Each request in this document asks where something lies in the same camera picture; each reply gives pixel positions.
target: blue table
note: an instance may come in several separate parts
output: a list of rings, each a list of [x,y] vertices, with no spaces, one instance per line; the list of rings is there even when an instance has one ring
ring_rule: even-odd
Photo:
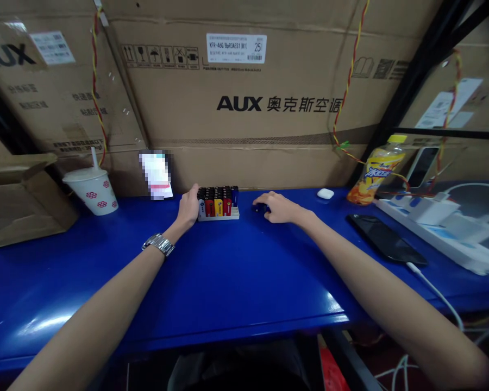
[[[314,210],[334,230],[384,264],[435,307],[433,292],[406,267],[381,259],[346,222],[378,216],[430,264],[426,277],[461,312],[489,309],[489,276],[459,267],[374,206],[359,207],[335,189],[280,191]],[[274,336],[368,321],[330,264],[296,226],[252,212],[259,192],[240,194],[240,220],[197,223],[180,240],[145,297],[118,354],[139,354],[222,340]],[[175,219],[179,199],[120,200],[107,216],[87,213],[65,234],[0,249],[0,372],[19,370],[62,324]]]

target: paper cup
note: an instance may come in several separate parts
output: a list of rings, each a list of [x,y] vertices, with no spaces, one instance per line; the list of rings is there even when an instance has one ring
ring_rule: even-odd
[[[65,174],[62,181],[96,216],[108,215],[118,209],[107,171],[94,167],[79,169]]]

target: yellow lighter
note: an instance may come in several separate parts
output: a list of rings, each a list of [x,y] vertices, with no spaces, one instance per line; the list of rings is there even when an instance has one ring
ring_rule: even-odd
[[[215,198],[214,199],[214,209],[216,212],[216,216],[222,216],[223,215],[223,200],[220,198]]]

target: silver watch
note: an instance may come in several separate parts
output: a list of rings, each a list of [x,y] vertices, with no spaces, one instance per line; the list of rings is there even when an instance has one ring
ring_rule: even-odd
[[[170,255],[175,246],[172,245],[168,239],[161,236],[161,234],[152,235],[146,242],[144,242],[143,246],[141,246],[142,250],[145,250],[149,245],[153,245],[161,250],[166,257]]]

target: orange drink bottle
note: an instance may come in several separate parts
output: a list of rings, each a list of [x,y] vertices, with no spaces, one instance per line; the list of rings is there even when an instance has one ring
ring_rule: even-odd
[[[357,184],[350,190],[346,198],[357,205],[369,205],[373,202],[377,189],[404,158],[400,144],[407,136],[392,135],[383,147],[375,148],[371,153],[364,171]]]

